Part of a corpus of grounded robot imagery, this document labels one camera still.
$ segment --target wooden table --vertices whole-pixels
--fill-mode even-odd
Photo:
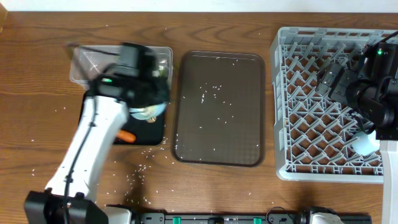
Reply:
[[[273,206],[300,210],[316,205],[341,213],[368,213],[380,223],[382,185],[288,182],[275,174],[269,47],[283,26],[397,29],[398,15],[11,12],[0,34],[0,222],[26,222],[26,195],[44,189],[76,131],[83,89],[69,80],[70,61],[62,45],[132,41],[171,47],[175,66],[188,50],[260,55],[267,66],[266,158],[256,168],[175,161],[169,150],[175,111],[171,104],[166,144],[111,149],[99,184],[99,207],[123,203],[174,213],[266,213]],[[138,180],[140,174],[132,176],[139,164],[150,166],[141,174],[144,184]]]

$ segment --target brown tray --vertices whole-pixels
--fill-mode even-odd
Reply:
[[[264,71],[257,55],[188,52],[178,81],[174,158],[259,165],[264,159]]]

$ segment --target carrot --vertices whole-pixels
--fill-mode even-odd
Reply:
[[[119,139],[122,139],[123,141],[129,142],[129,143],[133,143],[137,139],[134,134],[127,132],[127,131],[123,131],[123,130],[120,130],[116,137],[118,137]]]

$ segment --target green led indicator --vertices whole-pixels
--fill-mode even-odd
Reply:
[[[110,78],[102,78],[102,82],[112,82],[112,79],[110,79]]]

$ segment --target white backdrop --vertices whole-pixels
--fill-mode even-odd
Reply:
[[[398,12],[398,0],[0,0],[8,11]]]

